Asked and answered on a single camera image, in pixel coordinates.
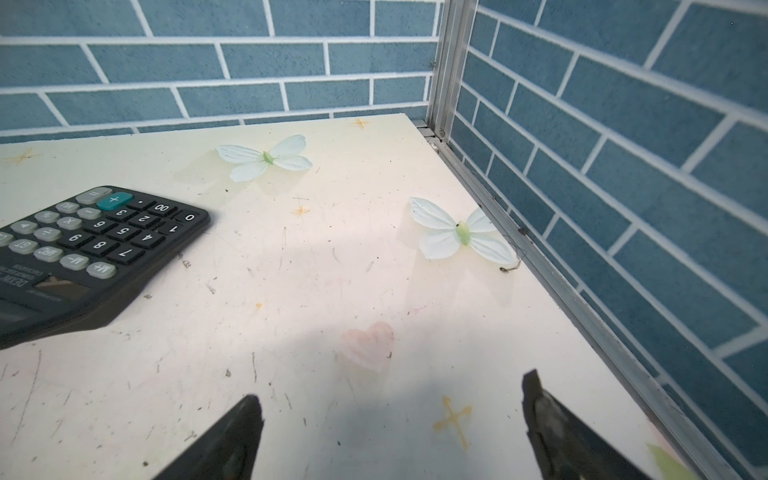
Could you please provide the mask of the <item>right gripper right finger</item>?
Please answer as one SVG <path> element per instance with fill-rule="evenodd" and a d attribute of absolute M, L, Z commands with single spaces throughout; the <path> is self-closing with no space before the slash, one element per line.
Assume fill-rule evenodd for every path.
<path fill-rule="evenodd" d="M 527 437 L 544 479 L 646 479 L 648 476 L 541 384 L 531 370 L 522 379 Z"/>

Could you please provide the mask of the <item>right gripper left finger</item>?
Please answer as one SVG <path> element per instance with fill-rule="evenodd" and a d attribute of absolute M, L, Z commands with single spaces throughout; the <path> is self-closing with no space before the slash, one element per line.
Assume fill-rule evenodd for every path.
<path fill-rule="evenodd" d="M 248 480 L 252 476 L 263 427 L 259 398 L 254 394 L 246 395 L 155 479 Z"/>

